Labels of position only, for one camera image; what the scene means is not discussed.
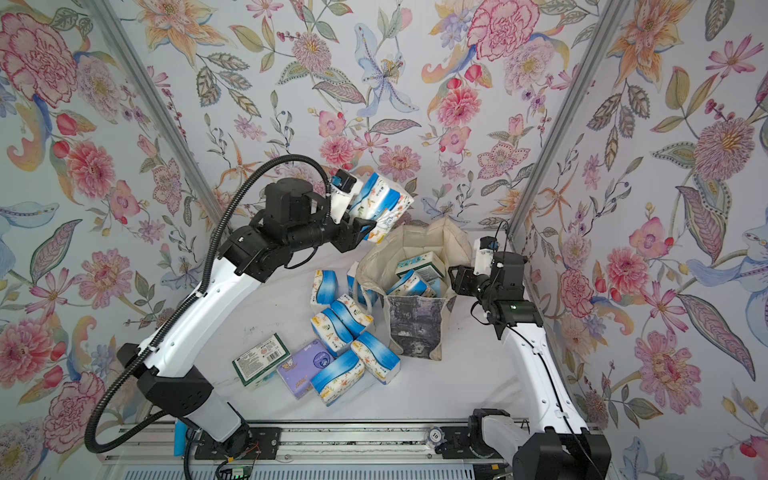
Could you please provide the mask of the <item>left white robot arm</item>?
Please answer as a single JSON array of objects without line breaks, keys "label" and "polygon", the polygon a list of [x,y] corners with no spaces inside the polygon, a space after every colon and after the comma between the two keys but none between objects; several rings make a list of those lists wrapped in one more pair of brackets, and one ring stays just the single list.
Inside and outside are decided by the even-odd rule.
[{"label": "left white robot arm", "polygon": [[143,396],[162,414],[202,429],[229,449],[243,450],[247,423],[199,372],[197,357],[234,308],[294,254],[326,243],[345,253],[370,239],[376,215],[366,210],[365,197],[374,183],[340,170],[329,195],[298,178],[269,184],[264,208],[226,240],[212,241],[200,285],[173,318],[147,340],[120,348],[118,358]]}]

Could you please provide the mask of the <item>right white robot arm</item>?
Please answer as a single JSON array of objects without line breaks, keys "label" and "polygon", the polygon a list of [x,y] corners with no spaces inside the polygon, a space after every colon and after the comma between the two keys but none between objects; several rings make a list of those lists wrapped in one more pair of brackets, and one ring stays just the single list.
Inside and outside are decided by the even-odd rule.
[{"label": "right white robot arm", "polygon": [[482,308],[510,353],[529,408],[526,427],[500,409],[476,409],[468,419],[469,447],[499,455],[515,479],[605,479],[612,454],[606,438],[590,431],[570,399],[551,355],[542,316],[525,299],[525,257],[481,254],[473,267],[448,269],[453,291]]}]

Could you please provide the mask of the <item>beige canvas bag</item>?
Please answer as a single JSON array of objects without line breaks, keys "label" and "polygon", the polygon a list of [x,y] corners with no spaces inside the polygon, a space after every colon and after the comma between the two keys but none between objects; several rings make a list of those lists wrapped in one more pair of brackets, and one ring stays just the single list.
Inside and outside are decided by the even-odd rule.
[{"label": "beige canvas bag", "polygon": [[365,309],[380,298],[383,319],[376,329],[385,345],[397,355],[440,361],[456,299],[448,269],[471,260],[466,232],[447,218],[400,226],[378,241],[357,264],[353,286]]}]

